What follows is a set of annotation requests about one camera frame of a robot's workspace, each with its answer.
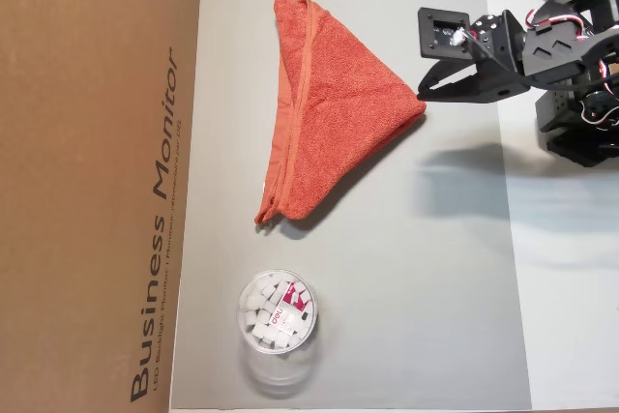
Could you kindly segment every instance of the plastic cup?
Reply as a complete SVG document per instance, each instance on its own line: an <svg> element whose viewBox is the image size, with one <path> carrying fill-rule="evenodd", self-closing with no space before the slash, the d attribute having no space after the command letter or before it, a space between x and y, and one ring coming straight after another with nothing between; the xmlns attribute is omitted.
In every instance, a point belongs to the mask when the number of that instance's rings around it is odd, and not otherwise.
<svg viewBox="0 0 619 413"><path fill-rule="evenodd" d="M308 332L301 338L299 343L297 343L294 346L289 345L285 348L276 348L273 344L270 344L270 347L265 347L264 345L261 345L260 340L258 340L251 333L252 327L248 328L246 325L245 313L249 311L246 307L248 296L250 296L252 292L255 290L256 283L259 280L262 280L266 277L279 277L280 278L279 280L293 279L295 280L295 282L302 282L303 285L306 287L307 292L309 293L310 301L313 303L313 314L308 315L308 318L311 317L311 322L309 324ZM305 280L303 280L299 275L292 273L290 271L286 271L286 270L265 271L253 277L253 279L245 286L245 288L241 292L241 295L239 296L239 302L237 305L237 321L239 323L239 329L241 330L241 334L243 335L245 342L251 348L253 348L254 350L257 350L258 352L261 352L263 354L270 354L270 355L280 355L283 353L288 353L300 347L301 345L303 345L303 343L310 338L310 335L316 324L316 319L318 317L318 305L317 304L318 303L316 301L316 296L313 290L308 285L308 283Z"/></svg>

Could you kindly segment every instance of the white sugar cube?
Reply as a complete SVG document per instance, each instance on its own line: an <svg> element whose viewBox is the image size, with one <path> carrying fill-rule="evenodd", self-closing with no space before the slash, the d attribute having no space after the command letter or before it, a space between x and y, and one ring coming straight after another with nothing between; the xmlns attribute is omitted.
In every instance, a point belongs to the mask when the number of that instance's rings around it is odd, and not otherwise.
<svg viewBox="0 0 619 413"><path fill-rule="evenodd" d="M301 331L302 328L308 328L311 326L311 316L307 316L306 319L297 318L294 322L294 330Z"/></svg>
<svg viewBox="0 0 619 413"><path fill-rule="evenodd" d="M262 289L262 295L264 295L265 299L268 299L275 292L275 287L271 284L267 285L264 289Z"/></svg>
<svg viewBox="0 0 619 413"><path fill-rule="evenodd" d="M279 331L280 330L276 328L275 326L267 326L266 330L264 331L264 335L262 336L262 340L264 340L267 343L274 342L276 337L278 336Z"/></svg>
<svg viewBox="0 0 619 413"><path fill-rule="evenodd" d="M255 311L248 311L245 313L245 325L249 328L253 326L257 321L257 317L255 315Z"/></svg>
<svg viewBox="0 0 619 413"><path fill-rule="evenodd" d="M299 336L299 339L304 338L308 334L309 330L310 328L307 326L297 326L297 336Z"/></svg>
<svg viewBox="0 0 619 413"><path fill-rule="evenodd" d="M262 323L255 323L251 333L259 339L264 338L264 333L267 332L267 326Z"/></svg>
<svg viewBox="0 0 619 413"><path fill-rule="evenodd" d="M281 297L283 297L284 292L285 290L279 290L279 289L276 290L275 293L269 299L269 302L277 305L280 302Z"/></svg>
<svg viewBox="0 0 619 413"><path fill-rule="evenodd" d="M271 302L270 300L267 300L264 303L264 305L262 306L262 308L265 309L266 311L268 311L269 313L274 313L276 305L273 302Z"/></svg>
<svg viewBox="0 0 619 413"><path fill-rule="evenodd" d="M257 320L262 324L269 324L269 318L271 317L271 313L266 310L261 310L258 312Z"/></svg>
<svg viewBox="0 0 619 413"><path fill-rule="evenodd" d="M269 277L269 283L273 286L278 285L280 281L281 281L281 276L279 273L275 273L274 275Z"/></svg>
<svg viewBox="0 0 619 413"><path fill-rule="evenodd" d="M307 289L306 285L303 284L302 282L299 281L299 282L294 283L294 290L296 290L297 292L301 293L306 289Z"/></svg>
<svg viewBox="0 0 619 413"><path fill-rule="evenodd" d="M287 333L280 331L280 333L275 337L275 348L286 348L289 341L290 336Z"/></svg>
<svg viewBox="0 0 619 413"><path fill-rule="evenodd" d="M262 278L260 278L259 280L255 282L255 288L257 289L258 292L262 292L262 289L264 289L270 283L271 283L271 277L263 276Z"/></svg>
<svg viewBox="0 0 619 413"><path fill-rule="evenodd" d="M246 307L248 310L260 310L266 301L267 298L264 295L251 294L246 302Z"/></svg>
<svg viewBox="0 0 619 413"><path fill-rule="evenodd" d="M296 347L297 345L299 345L300 341L301 341L301 338L297 336L296 334L293 334L292 336L290 336L288 345L290 345L291 347Z"/></svg>
<svg viewBox="0 0 619 413"><path fill-rule="evenodd" d="M287 280L288 282L296 282L297 281L297 279L294 276L292 276L290 273L281 273L280 277L283 280Z"/></svg>

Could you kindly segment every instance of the brown cardboard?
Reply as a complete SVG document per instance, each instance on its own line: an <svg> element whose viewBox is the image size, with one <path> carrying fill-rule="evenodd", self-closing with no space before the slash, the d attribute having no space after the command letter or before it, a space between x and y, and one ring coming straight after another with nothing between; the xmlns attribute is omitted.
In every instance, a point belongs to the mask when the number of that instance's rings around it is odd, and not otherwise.
<svg viewBox="0 0 619 413"><path fill-rule="evenodd" d="M198 1L0 2L0 411L167 411Z"/></svg>

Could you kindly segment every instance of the red label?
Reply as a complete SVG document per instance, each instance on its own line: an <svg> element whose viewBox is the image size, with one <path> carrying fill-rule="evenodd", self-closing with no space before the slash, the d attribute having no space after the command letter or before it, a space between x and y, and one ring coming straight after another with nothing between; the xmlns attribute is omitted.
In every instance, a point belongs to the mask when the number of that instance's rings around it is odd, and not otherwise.
<svg viewBox="0 0 619 413"><path fill-rule="evenodd" d="M286 293L283 294L282 300L286 304L291 305L292 307L294 307L295 309L297 309L299 311L303 311L303 310L306 309L307 303L305 303L305 304L303 303L303 301L301 300L301 295L300 294L297 296L297 300L292 302L292 297L294 296L295 292L296 292L296 290L294 288L294 283L291 283L290 285L288 285L288 290L286 290Z"/></svg>

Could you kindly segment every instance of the label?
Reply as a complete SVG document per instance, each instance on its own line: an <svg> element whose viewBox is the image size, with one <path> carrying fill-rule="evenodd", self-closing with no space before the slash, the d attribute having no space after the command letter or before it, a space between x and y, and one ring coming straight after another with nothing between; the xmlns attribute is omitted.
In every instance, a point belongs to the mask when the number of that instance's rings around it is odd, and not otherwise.
<svg viewBox="0 0 619 413"><path fill-rule="evenodd" d="M297 297L295 299L296 292L297 291L294 288L294 283L289 284L288 290L286 290L286 292L283 294L283 297L281 298L280 305L281 305L281 302L285 302L290 307L298 310L299 316L301 316L303 315L303 310L306 309L307 303L303 303L303 300L301 300L301 297L299 297L299 294L297 294Z"/></svg>
<svg viewBox="0 0 619 413"><path fill-rule="evenodd" d="M278 305L275 308L275 312L271 315L270 323L280 331L292 336L298 316L293 314L290 310L292 309L287 310L282 305Z"/></svg>

